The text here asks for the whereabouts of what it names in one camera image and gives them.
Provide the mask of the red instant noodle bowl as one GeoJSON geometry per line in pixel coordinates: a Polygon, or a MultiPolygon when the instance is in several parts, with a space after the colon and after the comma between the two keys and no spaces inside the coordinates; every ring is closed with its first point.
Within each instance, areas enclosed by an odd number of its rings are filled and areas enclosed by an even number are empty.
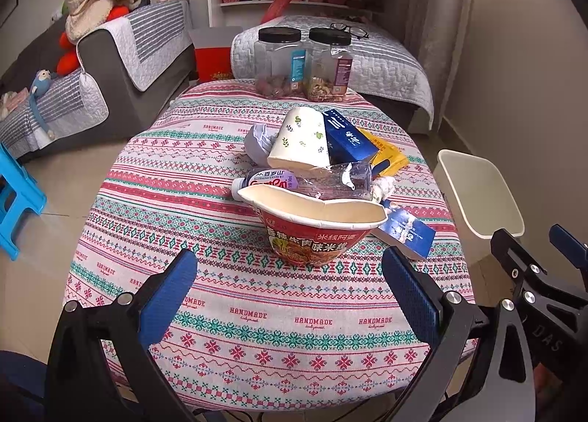
{"type": "Polygon", "coordinates": [[[296,266],[332,262],[387,220],[379,203],[319,200],[266,184],[240,189],[238,197],[259,215],[272,250],[296,266]]]}

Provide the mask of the crushed Ganten water bottle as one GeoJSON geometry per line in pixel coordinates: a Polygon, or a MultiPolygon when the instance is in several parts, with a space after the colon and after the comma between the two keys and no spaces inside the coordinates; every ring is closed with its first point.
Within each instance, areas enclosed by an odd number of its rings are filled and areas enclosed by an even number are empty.
{"type": "Polygon", "coordinates": [[[348,162],[303,170],[298,175],[284,168],[252,168],[231,183],[231,196],[241,201],[238,191],[258,184],[272,185],[321,200],[372,199],[372,168],[365,162],[348,162]]]}

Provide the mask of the yellow snack wrapper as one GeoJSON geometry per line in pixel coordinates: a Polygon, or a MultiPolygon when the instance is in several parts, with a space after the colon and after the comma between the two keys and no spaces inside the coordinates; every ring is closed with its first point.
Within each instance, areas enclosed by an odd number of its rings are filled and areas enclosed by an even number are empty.
{"type": "Polygon", "coordinates": [[[368,130],[360,132],[377,148],[377,153],[371,160],[373,178],[379,176],[394,176],[409,164],[408,158],[393,144],[380,137],[376,137],[368,130]]]}

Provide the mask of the blue cardboard box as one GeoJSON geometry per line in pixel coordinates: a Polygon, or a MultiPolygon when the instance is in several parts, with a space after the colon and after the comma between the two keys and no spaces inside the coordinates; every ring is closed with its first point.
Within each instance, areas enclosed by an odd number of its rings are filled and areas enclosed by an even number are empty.
{"type": "Polygon", "coordinates": [[[337,110],[323,113],[329,155],[333,163],[371,161],[378,149],[337,110]]]}

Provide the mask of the white floral paper cup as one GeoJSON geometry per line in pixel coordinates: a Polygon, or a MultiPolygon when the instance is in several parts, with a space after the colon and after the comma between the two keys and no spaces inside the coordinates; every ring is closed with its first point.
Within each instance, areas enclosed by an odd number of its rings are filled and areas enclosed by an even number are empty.
{"type": "Polygon", "coordinates": [[[310,107],[294,107],[286,115],[272,145],[271,168],[306,172],[330,165],[324,117],[310,107]]]}

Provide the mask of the white plastic trash bin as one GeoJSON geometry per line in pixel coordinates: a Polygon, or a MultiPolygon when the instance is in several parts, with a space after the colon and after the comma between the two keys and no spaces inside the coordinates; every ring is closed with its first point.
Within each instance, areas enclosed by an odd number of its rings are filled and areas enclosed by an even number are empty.
{"type": "Polygon", "coordinates": [[[434,179],[445,197],[470,267],[490,254],[495,231],[505,229],[515,238],[524,235],[518,205],[490,160],[442,149],[437,155],[434,179]]]}

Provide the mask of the blue white small box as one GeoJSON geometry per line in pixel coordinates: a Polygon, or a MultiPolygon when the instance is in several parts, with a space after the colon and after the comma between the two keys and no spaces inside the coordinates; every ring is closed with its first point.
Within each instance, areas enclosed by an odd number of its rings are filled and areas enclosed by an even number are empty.
{"type": "Polygon", "coordinates": [[[410,260],[427,260],[435,230],[401,206],[382,202],[388,218],[372,234],[389,246],[397,247],[410,260]]]}

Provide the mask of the blue plastic stool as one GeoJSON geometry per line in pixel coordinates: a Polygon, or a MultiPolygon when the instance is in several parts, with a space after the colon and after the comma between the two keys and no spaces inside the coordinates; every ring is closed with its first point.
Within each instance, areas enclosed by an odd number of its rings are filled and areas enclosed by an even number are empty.
{"type": "Polygon", "coordinates": [[[1,248],[12,261],[19,256],[13,233],[25,211],[41,215],[47,196],[25,167],[1,144],[1,248]]]}

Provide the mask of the crumpled white paper ball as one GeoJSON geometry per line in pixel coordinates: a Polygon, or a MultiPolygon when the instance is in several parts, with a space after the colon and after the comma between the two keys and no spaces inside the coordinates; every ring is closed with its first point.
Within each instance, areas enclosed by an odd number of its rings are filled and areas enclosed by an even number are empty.
{"type": "Polygon", "coordinates": [[[267,167],[267,158],[276,141],[277,131],[256,123],[244,137],[245,152],[255,165],[267,167]]]}

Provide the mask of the grey quilted ottoman cover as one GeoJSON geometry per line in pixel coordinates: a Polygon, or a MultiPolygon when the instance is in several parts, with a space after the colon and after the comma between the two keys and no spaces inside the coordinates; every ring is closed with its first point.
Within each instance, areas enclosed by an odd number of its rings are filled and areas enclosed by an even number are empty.
{"type": "Polygon", "coordinates": [[[237,34],[231,43],[231,69],[237,79],[254,77],[254,44],[258,30],[267,26],[300,29],[303,41],[311,28],[328,28],[330,24],[349,24],[367,31],[368,37],[352,37],[353,66],[351,89],[358,93],[413,104],[426,118],[422,126],[431,130],[434,123],[434,99],[424,68],[401,42],[375,24],[352,24],[350,21],[309,15],[285,15],[237,34]]]}

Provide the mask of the blue plush toy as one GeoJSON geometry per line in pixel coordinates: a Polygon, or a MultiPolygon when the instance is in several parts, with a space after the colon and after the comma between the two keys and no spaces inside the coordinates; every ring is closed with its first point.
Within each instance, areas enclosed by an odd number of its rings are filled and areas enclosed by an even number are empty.
{"type": "Polygon", "coordinates": [[[46,120],[43,118],[39,109],[39,99],[43,98],[52,85],[52,74],[48,70],[38,71],[29,92],[29,108],[36,123],[43,131],[43,135],[48,141],[55,139],[53,130],[50,129],[46,120]]]}

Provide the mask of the orange red cushions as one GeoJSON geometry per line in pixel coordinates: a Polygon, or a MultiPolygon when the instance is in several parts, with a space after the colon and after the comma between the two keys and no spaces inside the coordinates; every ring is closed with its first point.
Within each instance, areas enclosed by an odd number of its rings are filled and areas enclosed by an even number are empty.
{"type": "MultiPolygon", "coordinates": [[[[116,5],[110,11],[107,17],[107,22],[123,17],[129,13],[130,8],[123,5],[116,5]]],[[[59,46],[64,51],[64,54],[58,61],[56,73],[59,77],[65,77],[79,69],[80,62],[76,52],[76,45],[69,40],[66,32],[61,34],[59,46]]]]}

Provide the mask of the red gift box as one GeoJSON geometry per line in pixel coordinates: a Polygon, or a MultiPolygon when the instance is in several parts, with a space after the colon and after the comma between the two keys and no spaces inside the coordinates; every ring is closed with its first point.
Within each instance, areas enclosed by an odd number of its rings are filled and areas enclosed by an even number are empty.
{"type": "Polygon", "coordinates": [[[200,84],[233,78],[231,46],[234,37],[241,31],[242,28],[239,26],[189,30],[200,84]]]}

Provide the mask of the jar with teal label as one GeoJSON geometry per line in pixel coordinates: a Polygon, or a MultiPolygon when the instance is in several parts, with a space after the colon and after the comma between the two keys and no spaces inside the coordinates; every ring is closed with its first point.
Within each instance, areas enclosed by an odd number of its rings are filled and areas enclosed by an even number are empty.
{"type": "Polygon", "coordinates": [[[306,48],[291,27],[263,27],[254,43],[256,91],[267,99],[304,96],[306,48]]]}

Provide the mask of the black eyeglasses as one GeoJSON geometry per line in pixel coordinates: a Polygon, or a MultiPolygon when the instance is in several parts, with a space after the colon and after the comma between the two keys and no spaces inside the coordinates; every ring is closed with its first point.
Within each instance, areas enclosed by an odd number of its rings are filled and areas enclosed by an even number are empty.
{"type": "Polygon", "coordinates": [[[359,26],[349,25],[345,23],[331,23],[330,28],[342,32],[349,33],[351,36],[358,40],[368,39],[370,37],[369,32],[359,26]]]}

